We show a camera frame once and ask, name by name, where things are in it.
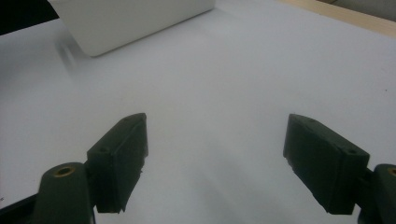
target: white table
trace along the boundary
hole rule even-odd
[[[289,113],[396,163],[396,39],[277,1],[214,10],[83,55],[59,20],[0,36],[0,206],[148,115],[126,213],[97,223],[356,223],[325,213],[282,156]]]

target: white surface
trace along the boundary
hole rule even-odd
[[[212,9],[215,0],[49,0],[82,50],[97,56]]]
[[[325,213],[282,157],[289,113],[396,163],[396,40],[276,1],[214,10],[89,58],[60,21],[0,37],[1,206],[148,115],[126,213],[97,223],[356,223]]]

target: white box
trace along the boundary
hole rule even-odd
[[[49,0],[82,50],[97,56],[212,9],[215,0]]]

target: wooden edge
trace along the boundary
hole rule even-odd
[[[396,22],[388,21],[343,7],[337,7],[317,0],[278,0],[297,7],[316,12],[339,21],[344,21],[382,35],[396,38]]]

